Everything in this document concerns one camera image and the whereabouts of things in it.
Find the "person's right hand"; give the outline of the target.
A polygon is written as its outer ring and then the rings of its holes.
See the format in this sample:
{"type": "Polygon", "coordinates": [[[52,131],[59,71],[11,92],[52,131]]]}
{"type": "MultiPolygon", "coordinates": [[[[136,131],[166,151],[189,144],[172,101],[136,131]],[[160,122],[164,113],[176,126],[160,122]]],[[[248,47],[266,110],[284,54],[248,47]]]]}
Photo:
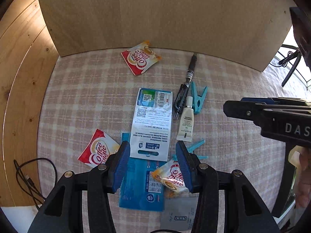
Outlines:
{"type": "Polygon", "coordinates": [[[302,149],[299,162],[301,168],[295,187],[295,201],[298,208],[307,208],[310,202],[310,149],[302,149]]]}

